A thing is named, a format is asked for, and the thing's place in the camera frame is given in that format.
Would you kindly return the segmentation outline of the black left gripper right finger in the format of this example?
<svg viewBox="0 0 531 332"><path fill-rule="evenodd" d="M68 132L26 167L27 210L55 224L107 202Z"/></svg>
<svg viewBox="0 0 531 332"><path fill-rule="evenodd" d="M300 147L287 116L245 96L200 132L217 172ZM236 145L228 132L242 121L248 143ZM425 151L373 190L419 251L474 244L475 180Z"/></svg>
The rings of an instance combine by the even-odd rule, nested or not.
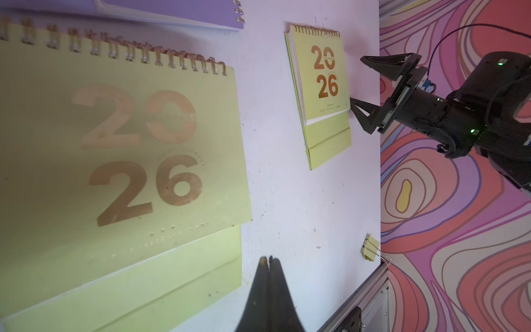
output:
<svg viewBox="0 0 531 332"><path fill-rule="evenodd" d="M278 258L269 257L268 311L270 331L304 331Z"/></svg>

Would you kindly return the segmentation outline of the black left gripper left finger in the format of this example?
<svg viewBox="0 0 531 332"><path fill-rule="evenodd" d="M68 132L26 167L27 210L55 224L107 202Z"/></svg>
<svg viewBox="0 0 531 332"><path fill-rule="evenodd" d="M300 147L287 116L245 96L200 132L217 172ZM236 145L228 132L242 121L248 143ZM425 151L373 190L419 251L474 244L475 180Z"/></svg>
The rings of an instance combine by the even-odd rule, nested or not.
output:
<svg viewBox="0 0 531 332"><path fill-rule="evenodd" d="M236 331L270 330L270 269L267 257L261 257L250 289L248 301Z"/></svg>

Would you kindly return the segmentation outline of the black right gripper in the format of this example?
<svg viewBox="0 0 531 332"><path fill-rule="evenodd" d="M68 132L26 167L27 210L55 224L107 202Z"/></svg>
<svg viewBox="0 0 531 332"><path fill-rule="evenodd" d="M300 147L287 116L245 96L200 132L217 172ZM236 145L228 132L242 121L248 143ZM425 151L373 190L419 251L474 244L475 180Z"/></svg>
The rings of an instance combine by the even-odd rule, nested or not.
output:
<svg viewBox="0 0 531 332"><path fill-rule="evenodd" d="M439 142L438 151L446 158L466 156L481 131L480 109L453 95L441 98L422 90L427 68L416 68L421 59L416 53L361 57L364 65L397 85L383 106L350 98L351 111L368 134L383 134L398 122Z"/></svg>

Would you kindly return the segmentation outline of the green desk calendar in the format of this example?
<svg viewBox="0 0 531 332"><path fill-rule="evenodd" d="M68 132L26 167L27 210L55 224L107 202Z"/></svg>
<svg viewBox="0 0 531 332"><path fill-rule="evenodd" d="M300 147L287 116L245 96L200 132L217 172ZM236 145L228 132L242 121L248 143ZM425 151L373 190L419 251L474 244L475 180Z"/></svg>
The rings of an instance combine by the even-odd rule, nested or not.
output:
<svg viewBox="0 0 531 332"><path fill-rule="evenodd" d="M335 30L291 25L285 33L311 170L351 146L347 61Z"/></svg>
<svg viewBox="0 0 531 332"><path fill-rule="evenodd" d="M240 286L235 71L1 21L1 328L170 331Z"/></svg>

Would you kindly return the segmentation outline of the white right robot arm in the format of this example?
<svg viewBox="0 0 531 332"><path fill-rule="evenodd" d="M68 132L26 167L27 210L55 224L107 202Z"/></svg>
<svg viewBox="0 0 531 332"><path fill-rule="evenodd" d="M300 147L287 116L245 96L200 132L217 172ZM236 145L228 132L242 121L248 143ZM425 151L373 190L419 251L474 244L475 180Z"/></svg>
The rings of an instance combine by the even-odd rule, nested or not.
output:
<svg viewBox="0 0 531 332"><path fill-rule="evenodd" d="M421 87L428 69L416 53L361 61L396 82L384 105L352 98L351 111L369 134L396 121L437 141L448 159L473 149L516 188L530 193L530 124L515 116L530 99L530 58L514 52L487 54L461 88L441 98Z"/></svg>

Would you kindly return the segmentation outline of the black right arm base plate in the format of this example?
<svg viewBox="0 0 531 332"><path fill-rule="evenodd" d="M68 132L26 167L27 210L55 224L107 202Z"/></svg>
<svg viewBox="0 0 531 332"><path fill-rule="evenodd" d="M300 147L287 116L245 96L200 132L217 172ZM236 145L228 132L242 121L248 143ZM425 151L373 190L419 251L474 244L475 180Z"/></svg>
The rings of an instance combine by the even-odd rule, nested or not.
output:
<svg viewBox="0 0 531 332"><path fill-rule="evenodd" d="M362 309L355 307L343 319L335 332L362 332L362 325Z"/></svg>

